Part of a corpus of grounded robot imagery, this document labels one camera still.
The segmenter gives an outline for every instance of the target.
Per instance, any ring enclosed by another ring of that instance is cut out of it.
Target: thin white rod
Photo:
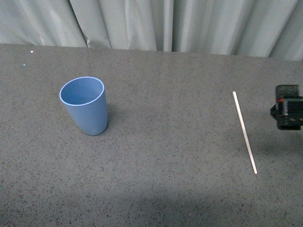
[[[244,121],[243,121],[242,114],[241,114],[241,109],[240,109],[238,98],[237,98],[237,94],[236,94],[235,91],[233,91],[232,95],[233,95],[233,99],[234,99],[235,104],[236,104],[238,116],[239,116],[241,127],[242,127],[242,132],[243,132],[244,139],[245,139],[246,146],[247,146],[247,150],[248,150],[248,153],[250,155],[250,161],[251,161],[251,164],[252,164],[252,168],[254,169],[254,173],[257,174],[257,169],[256,169],[254,157],[252,156],[252,152],[251,152],[251,149],[250,149],[250,142],[248,140],[248,136],[247,136],[247,133],[246,133]]]

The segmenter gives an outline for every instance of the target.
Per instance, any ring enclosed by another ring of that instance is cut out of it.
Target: white curtain
[[[303,0],[0,0],[0,43],[303,60]]]

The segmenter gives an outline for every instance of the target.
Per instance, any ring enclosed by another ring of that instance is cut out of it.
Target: cup rim
[[[90,101],[90,102],[88,102],[88,103],[84,103],[84,104],[75,105],[75,104],[70,104],[70,103],[65,102],[65,101],[62,99],[62,97],[61,97],[61,93],[62,93],[63,89],[64,89],[69,83],[72,83],[72,82],[75,81],[75,80],[83,79],[83,78],[91,78],[91,79],[95,79],[95,80],[99,81],[99,82],[102,84],[102,91],[101,91],[100,95],[99,95],[97,98],[95,98],[94,100],[92,100],[92,101]],[[100,97],[103,95],[104,90],[105,90],[104,84],[103,84],[103,82],[102,82],[100,79],[95,78],[95,77],[78,77],[78,78],[75,78],[75,79],[72,79],[72,80],[68,81],[66,84],[63,85],[63,87],[61,88],[61,90],[60,90],[60,92],[59,92],[59,98],[60,98],[61,102],[63,102],[63,103],[66,104],[66,105],[69,105],[69,106],[84,106],[84,105],[88,105],[88,104],[91,104],[91,103],[95,102],[98,98],[100,98]]]

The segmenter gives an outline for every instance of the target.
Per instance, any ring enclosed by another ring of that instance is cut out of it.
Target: speckled gray surface
[[[106,86],[95,137],[58,98],[86,75]],[[0,44],[0,226],[302,226],[303,133],[276,128],[278,84],[303,94],[302,62]]]

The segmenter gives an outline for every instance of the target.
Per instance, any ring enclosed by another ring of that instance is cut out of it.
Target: cup
[[[67,82],[59,98],[85,134],[99,135],[107,127],[105,87],[98,78],[80,77]]]

